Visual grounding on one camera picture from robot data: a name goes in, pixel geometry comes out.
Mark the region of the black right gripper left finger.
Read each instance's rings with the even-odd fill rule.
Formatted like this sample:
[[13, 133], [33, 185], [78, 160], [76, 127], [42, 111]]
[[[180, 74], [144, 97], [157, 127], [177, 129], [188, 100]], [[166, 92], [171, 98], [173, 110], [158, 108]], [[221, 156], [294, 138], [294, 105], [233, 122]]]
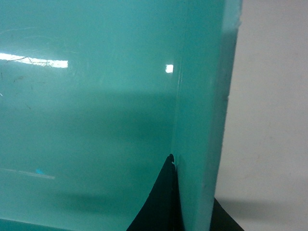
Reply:
[[178, 173], [170, 154], [128, 231], [183, 231]]

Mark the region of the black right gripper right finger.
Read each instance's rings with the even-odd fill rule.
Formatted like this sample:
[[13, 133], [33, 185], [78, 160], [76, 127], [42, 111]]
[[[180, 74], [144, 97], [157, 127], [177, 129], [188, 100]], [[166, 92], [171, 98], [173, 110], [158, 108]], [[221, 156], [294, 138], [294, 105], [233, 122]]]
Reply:
[[210, 231], [244, 231], [244, 229], [214, 199]]

